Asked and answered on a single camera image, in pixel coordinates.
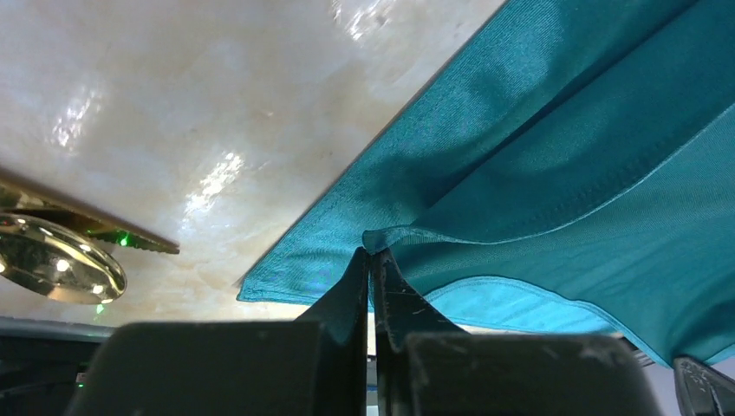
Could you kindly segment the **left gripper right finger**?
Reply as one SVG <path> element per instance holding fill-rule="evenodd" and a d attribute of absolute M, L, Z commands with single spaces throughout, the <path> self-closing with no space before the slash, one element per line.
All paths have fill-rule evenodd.
<path fill-rule="evenodd" d="M 638 361 L 605 335 L 473 335 L 372 257 L 382 415 L 657 415 Z"/>

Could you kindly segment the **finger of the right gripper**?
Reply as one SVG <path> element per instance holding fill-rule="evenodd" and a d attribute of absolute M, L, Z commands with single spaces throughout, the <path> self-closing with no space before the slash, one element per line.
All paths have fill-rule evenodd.
<path fill-rule="evenodd" d="M 734 379 L 681 356 L 673 361 L 674 385 L 683 416 L 734 416 Z"/>

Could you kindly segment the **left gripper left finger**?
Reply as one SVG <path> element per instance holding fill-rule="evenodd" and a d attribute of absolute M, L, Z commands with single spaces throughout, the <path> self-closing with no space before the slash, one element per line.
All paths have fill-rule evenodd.
<path fill-rule="evenodd" d="M 292 321 L 137 322 L 96 352 L 70 415 L 362 415 L 368 253 Z"/>

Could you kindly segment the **teal cloth napkin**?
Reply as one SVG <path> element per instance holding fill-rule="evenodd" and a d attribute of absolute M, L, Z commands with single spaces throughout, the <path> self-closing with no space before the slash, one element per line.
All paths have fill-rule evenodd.
<path fill-rule="evenodd" d="M 243 277 L 390 250 L 456 323 L 734 354 L 734 4 L 509 1 Z"/>

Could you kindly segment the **gold spoon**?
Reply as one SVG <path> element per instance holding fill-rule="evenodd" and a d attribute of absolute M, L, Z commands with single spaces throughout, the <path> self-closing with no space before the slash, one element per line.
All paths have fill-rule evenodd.
<path fill-rule="evenodd" d="M 127 288 L 120 264 L 89 239 L 48 220 L 6 211 L 1 276 L 49 299 L 77 304 L 107 304 Z"/>

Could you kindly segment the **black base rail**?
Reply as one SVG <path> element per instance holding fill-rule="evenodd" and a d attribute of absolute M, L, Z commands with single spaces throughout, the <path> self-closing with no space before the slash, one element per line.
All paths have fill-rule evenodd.
<path fill-rule="evenodd" d="M 113 327 L 3 316 L 1 414 L 63 415 Z"/>

